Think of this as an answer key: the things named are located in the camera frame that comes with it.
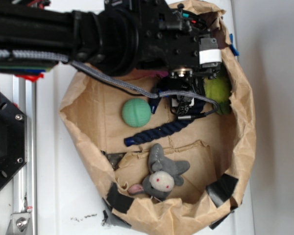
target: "gray plush toy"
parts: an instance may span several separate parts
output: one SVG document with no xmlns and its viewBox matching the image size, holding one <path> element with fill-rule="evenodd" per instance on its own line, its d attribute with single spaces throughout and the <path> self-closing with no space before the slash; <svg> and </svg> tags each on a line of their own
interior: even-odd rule
<svg viewBox="0 0 294 235">
<path fill-rule="evenodd" d="M 184 183 L 181 174 L 190 168 L 188 161 L 173 161 L 164 156 L 160 144 L 155 144 L 149 154 L 148 167 L 151 175 L 144 178 L 142 185 L 136 184 L 128 189 L 130 195 L 147 193 L 161 201 L 172 191 L 174 185 Z"/>
</svg>

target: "pink ear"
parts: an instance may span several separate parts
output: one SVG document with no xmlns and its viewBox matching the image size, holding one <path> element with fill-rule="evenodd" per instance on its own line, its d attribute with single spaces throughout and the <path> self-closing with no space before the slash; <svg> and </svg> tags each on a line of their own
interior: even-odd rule
<svg viewBox="0 0 294 235">
<path fill-rule="evenodd" d="M 136 194 L 139 194 L 139 193 L 144 193 L 143 186 L 140 185 L 140 184 L 132 185 L 127 191 L 128 191 L 128 193 L 130 195 L 136 195 Z"/>
</svg>

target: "green ball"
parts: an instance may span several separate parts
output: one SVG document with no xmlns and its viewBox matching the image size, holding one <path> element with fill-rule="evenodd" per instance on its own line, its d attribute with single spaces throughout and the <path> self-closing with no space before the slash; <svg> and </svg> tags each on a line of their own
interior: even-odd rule
<svg viewBox="0 0 294 235">
<path fill-rule="evenodd" d="M 151 108 L 143 99 L 130 99 L 123 105 L 122 118 L 129 126 L 145 126 L 151 118 Z"/>
</svg>

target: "paper bag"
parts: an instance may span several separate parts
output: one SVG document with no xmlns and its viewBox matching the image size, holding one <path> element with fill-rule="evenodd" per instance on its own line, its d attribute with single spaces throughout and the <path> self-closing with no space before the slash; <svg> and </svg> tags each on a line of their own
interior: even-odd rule
<svg viewBox="0 0 294 235">
<path fill-rule="evenodd" d="M 60 108 L 79 155 L 112 214 L 132 229 L 151 235 L 190 235 L 229 214 L 242 203 L 255 159 L 252 90 L 228 47 L 231 42 L 221 18 L 225 11 L 203 1 L 187 0 L 183 4 L 184 10 L 202 14 L 222 49 L 232 83 L 231 114 L 212 114 L 171 136 L 126 147 L 124 138 L 174 120 L 169 101 L 161 100 L 147 125 L 129 127 L 121 113 L 124 103 L 133 97 L 80 72 Z M 134 70 L 119 79 L 150 91 L 161 76 L 161 72 Z M 163 202 L 127 193 L 131 185 L 149 174 L 147 158 L 155 143 L 163 146 L 167 157 L 191 164 L 182 175 L 184 185 L 174 187 Z M 122 156 L 117 167 L 108 161 L 109 154 Z"/>
</svg>

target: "plush toy ear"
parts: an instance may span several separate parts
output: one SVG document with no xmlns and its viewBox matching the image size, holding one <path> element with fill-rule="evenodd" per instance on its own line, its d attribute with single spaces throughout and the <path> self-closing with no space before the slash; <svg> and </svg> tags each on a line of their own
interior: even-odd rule
<svg viewBox="0 0 294 235">
<path fill-rule="evenodd" d="M 127 191 L 130 195 L 136 195 L 145 192 L 143 186 L 140 184 L 132 185 Z"/>
<path fill-rule="evenodd" d="M 175 164 L 177 167 L 177 174 L 178 175 L 183 174 L 191 167 L 191 165 L 188 161 L 177 161 Z"/>
<path fill-rule="evenodd" d="M 174 175 L 173 178 L 174 178 L 175 185 L 181 186 L 184 184 L 184 179 L 182 178 L 182 176 Z"/>
<path fill-rule="evenodd" d="M 153 173 L 162 170 L 162 164 L 159 161 L 156 161 L 154 164 L 152 164 L 151 169 Z"/>
</svg>

